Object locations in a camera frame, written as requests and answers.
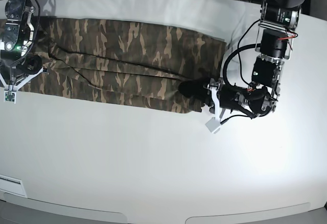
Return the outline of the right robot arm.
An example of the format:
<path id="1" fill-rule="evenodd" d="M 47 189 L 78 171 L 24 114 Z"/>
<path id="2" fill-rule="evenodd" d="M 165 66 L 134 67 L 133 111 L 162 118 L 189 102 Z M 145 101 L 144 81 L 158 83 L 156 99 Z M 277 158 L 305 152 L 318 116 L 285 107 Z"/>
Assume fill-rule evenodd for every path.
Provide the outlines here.
<path id="1" fill-rule="evenodd" d="M 15 93 L 43 72 L 42 60 L 31 53 L 40 23 L 38 0 L 8 0 L 7 20 L 1 39 L 1 63 L 7 78 L 1 76 L 5 92 Z"/>

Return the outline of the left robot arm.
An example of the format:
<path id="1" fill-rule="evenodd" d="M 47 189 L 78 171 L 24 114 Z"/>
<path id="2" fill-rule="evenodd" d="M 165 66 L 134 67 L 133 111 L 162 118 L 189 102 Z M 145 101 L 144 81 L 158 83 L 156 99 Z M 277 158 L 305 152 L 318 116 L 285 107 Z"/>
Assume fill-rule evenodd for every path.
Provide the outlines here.
<path id="1" fill-rule="evenodd" d="M 273 112 L 279 97 L 279 85 L 284 61 L 290 58 L 292 40 L 298 37 L 296 28 L 305 0 L 263 0 L 261 17 L 256 21 L 263 29 L 261 41 L 238 46 L 226 59 L 222 77 L 202 78 L 182 82 L 178 90 L 187 98 L 205 103 L 211 113 L 224 109 L 238 111 L 241 117 L 255 119 Z M 259 56 L 253 65 L 247 87 L 231 84 L 227 69 L 242 51 L 255 49 Z"/>

